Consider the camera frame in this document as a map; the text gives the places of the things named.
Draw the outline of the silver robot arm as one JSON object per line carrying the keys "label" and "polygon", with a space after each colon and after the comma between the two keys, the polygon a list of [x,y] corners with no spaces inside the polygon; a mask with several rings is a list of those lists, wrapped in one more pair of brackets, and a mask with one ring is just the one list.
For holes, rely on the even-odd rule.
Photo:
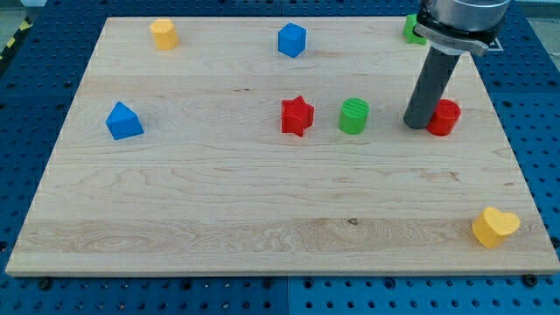
{"label": "silver robot arm", "polygon": [[422,0],[413,32],[441,53],[483,56],[510,4],[511,0]]}

